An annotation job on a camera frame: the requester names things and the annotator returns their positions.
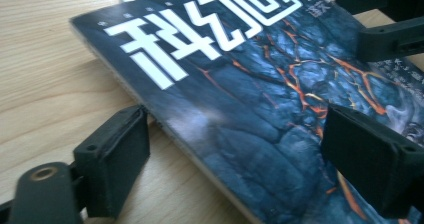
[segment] wood grain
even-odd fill
[[[25,171],[70,163],[82,140],[134,104],[69,25],[74,16],[117,3],[0,0],[0,203],[13,198]],[[371,26],[388,21],[375,12],[359,18]],[[422,56],[414,59],[424,67]],[[150,135],[152,156],[118,223],[247,222],[155,123]]]

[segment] magazine cover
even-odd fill
[[[137,0],[72,24],[251,220],[418,221],[380,217],[321,156],[329,103],[424,145],[424,73],[356,60],[363,26],[334,3]]]

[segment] magazine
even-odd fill
[[[252,221],[418,221],[380,217],[321,156],[329,103],[424,145],[424,73],[358,61],[364,27],[333,2],[136,0],[72,25]]]

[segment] book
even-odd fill
[[[424,73],[358,61],[364,27],[333,2],[136,0],[71,22],[250,220],[400,222],[322,158],[322,128],[335,103],[424,145]]]

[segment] black mechanical part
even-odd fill
[[[89,217],[117,218],[150,155],[147,115],[126,108],[74,149],[71,165],[35,167],[19,180],[15,199],[0,205],[0,223],[82,223]]]
[[[424,149],[385,125],[345,107],[329,105],[323,157],[386,218],[424,211]]]
[[[393,21],[359,32],[357,57],[381,61],[424,52],[424,0],[336,0],[351,14],[379,9]]]

